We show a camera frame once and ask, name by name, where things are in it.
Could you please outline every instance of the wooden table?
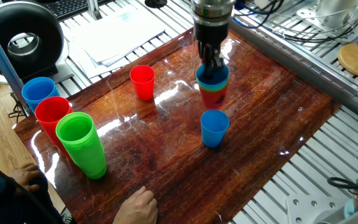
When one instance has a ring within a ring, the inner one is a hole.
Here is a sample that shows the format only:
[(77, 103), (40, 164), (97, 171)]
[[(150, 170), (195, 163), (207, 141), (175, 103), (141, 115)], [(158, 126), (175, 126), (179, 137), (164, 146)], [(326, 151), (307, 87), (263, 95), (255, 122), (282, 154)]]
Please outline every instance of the wooden table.
[[(339, 107), (233, 31), (222, 53), (231, 77), (221, 110), (231, 125), (220, 149), (201, 142), (206, 108), (192, 30), (69, 97), (98, 129), (108, 163), (102, 179), (57, 154), (34, 116), (17, 125), (78, 223), (112, 223), (143, 185), (158, 200), (159, 223), (227, 223)], [(154, 68), (154, 100), (136, 98), (136, 65)]]

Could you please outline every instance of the plastic cup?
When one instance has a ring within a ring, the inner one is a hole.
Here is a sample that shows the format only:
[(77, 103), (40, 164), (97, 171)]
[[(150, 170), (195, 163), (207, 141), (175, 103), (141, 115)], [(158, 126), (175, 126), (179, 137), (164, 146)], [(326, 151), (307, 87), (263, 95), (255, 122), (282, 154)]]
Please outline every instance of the plastic cup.
[(222, 111), (205, 111), (201, 116), (201, 137), (204, 145), (208, 147), (219, 146), (229, 123), (229, 118)]
[(35, 109), (35, 117), (44, 131), (48, 134), (49, 139), (69, 159), (71, 159), (71, 157), (66, 152), (62, 142), (56, 136), (56, 126), (64, 116), (72, 112), (73, 109), (69, 102), (60, 96), (44, 99)]
[(205, 106), (210, 110), (217, 110), (223, 106), (229, 83), (229, 69), (223, 67), (219, 70), (208, 68), (207, 74), (211, 77), (204, 77), (205, 65), (197, 69), (196, 79), (200, 86), (201, 97)]
[(104, 148), (91, 116), (82, 112), (66, 115), (57, 124), (56, 135), (87, 177), (98, 179), (106, 173)]
[(152, 67), (146, 65), (136, 66), (131, 70), (129, 76), (138, 99), (149, 100), (153, 98), (155, 72)]
[(55, 82), (50, 78), (38, 77), (27, 82), (22, 89), (22, 96), (33, 113), (42, 100), (51, 96), (60, 96)]

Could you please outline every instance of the metal rod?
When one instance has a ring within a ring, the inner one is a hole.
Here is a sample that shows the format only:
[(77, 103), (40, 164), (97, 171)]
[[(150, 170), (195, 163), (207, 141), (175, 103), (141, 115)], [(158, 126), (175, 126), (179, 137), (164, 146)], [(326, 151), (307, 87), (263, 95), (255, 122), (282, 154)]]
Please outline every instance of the metal rod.
[(6, 56), (4, 50), (0, 45), (0, 71), (5, 76), (6, 81), (11, 86), (16, 98), (22, 103), (23, 107), (27, 109), (27, 103), (22, 96), (23, 83), (17, 76), (11, 62)]
[(101, 19), (98, 0), (87, 0), (88, 1), (88, 13), (94, 20)]

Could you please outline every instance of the white paper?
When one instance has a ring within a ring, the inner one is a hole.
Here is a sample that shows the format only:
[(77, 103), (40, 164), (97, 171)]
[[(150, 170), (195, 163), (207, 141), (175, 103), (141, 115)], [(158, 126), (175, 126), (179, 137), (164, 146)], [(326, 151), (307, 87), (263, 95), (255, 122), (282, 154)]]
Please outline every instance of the white paper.
[(92, 78), (127, 65), (125, 55), (163, 31), (164, 25), (152, 14), (127, 6), (113, 16), (73, 29), (70, 51)]

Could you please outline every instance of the stack of green cups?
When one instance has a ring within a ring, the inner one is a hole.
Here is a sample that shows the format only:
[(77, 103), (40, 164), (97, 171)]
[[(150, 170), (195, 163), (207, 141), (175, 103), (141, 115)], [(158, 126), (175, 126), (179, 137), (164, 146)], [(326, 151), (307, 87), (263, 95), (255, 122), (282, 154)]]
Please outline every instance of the stack of green cups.
[(91, 116), (82, 112), (66, 115), (57, 124), (56, 135), (87, 177), (98, 179), (106, 173), (104, 148)]

